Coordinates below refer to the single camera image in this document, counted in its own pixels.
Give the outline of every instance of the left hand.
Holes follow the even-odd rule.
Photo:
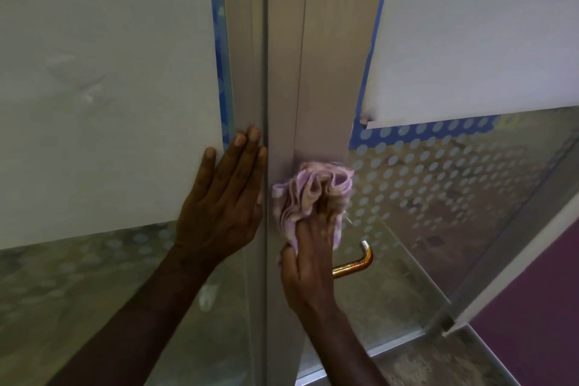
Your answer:
[[[236,134],[215,169],[216,151],[207,148],[177,220],[174,248],[186,261],[207,270],[248,244],[261,222],[262,178],[267,149],[251,127]]]

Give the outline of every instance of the floor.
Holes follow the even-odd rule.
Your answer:
[[[376,360],[390,386],[512,386],[467,331],[417,339]],[[325,379],[315,386],[327,386]]]

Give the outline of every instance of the door handle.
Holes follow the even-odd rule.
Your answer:
[[[361,259],[352,261],[348,264],[338,265],[332,269],[332,276],[335,280],[370,267],[370,264],[372,264],[372,260],[374,259],[374,254],[372,253],[370,244],[368,244],[367,241],[363,241],[360,243],[360,249],[364,252],[364,256]]]

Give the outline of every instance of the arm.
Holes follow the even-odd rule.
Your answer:
[[[151,277],[48,386],[143,385],[215,266],[251,241],[262,218],[267,152],[238,134],[215,170],[207,148],[177,221],[174,246]]]
[[[299,253],[283,250],[281,280],[290,307],[298,315],[332,386],[388,386],[338,308],[332,277],[331,232],[335,222],[314,210],[296,227]]]

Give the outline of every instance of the purple wall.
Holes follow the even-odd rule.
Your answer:
[[[471,325],[522,386],[579,385],[579,220]]]

